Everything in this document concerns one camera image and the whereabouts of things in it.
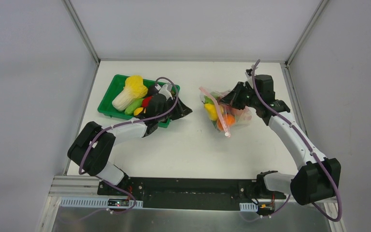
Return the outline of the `clear zip top bag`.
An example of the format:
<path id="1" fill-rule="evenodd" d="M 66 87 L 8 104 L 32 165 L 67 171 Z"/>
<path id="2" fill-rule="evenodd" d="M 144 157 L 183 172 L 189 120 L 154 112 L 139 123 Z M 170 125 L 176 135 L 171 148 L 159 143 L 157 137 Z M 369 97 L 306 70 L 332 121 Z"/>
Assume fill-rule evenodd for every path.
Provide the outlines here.
<path id="1" fill-rule="evenodd" d="M 209 96 L 212 100 L 215 101 L 215 99 L 212 97 L 212 95 L 217 95 L 221 99 L 222 97 L 224 97 L 228 93 L 230 93 L 229 91 L 225 91 L 225 92 L 212 91 L 212 90 L 210 90 L 208 88 L 205 88 L 205 87 L 199 87 L 199 90 L 200 90 L 200 100 L 203 104 L 203 108 L 204 108 L 204 104 L 205 104 L 204 103 L 204 95 Z M 242 109 L 242 110 L 238 110 L 238 109 L 234 109 L 230 106 L 221 104 L 219 102 L 220 99 L 218 101 L 215 101 L 214 105 L 216 107 L 217 114 L 219 116 L 219 120 L 221 121 L 224 130 L 220 131 L 217 128 L 217 123 L 216 123 L 217 121 L 211 121 L 210 119 L 209 120 L 211 121 L 211 124 L 214 126 L 214 128 L 218 132 L 224 134 L 226 137 L 230 137 L 233 128 L 241 128 L 241 127 L 249 125 L 251 123 L 252 118 L 253 118 L 253 114 L 251 113 L 251 111 L 247 107 Z M 225 122 L 224 122 L 224 119 L 223 119 L 223 115 L 225 115 L 225 114 L 233 115 L 236 119 L 235 124 L 232 125 L 231 127 L 228 127 L 228 126 L 225 125 Z"/>

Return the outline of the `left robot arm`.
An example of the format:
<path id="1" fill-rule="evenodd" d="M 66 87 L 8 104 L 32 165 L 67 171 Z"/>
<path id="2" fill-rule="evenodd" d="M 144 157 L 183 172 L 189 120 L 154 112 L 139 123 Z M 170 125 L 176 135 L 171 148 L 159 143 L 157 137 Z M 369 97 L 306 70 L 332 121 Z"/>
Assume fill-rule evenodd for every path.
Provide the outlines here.
<path id="1" fill-rule="evenodd" d="M 80 174 L 95 176 L 115 195 L 127 192 L 127 174 L 109 162 L 112 148 L 128 140 L 143 138 L 153 133 L 160 122 L 174 121 L 192 113 L 178 97 L 163 94 L 151 96 L 148 104 L 132 119 L 107 128 L 90 121 L 70 146 L 67 157 L 79 166 Z"/>

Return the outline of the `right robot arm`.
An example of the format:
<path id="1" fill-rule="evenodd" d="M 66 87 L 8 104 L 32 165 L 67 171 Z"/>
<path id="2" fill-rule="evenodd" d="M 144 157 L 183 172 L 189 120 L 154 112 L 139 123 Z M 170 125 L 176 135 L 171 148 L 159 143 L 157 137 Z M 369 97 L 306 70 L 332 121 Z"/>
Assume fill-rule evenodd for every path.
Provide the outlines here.
<path id="1" fill-rule="evenodd" d="M 254 108 L 258 117 L 283 142 L 298 169 L 295 175 L 278 171 L 258 174 L 259 182 L 255 184 L 257 196 L 267 198 L 277 191 L 293 196 L 300 205 L 332 197 L 341 204 L 339 161 L 327 158 L 299 128 L 288 105 L 276 99 L 270 75 L 248 76 L 247 81 L 238 82 L 220 102 L 238 110 Z"/>

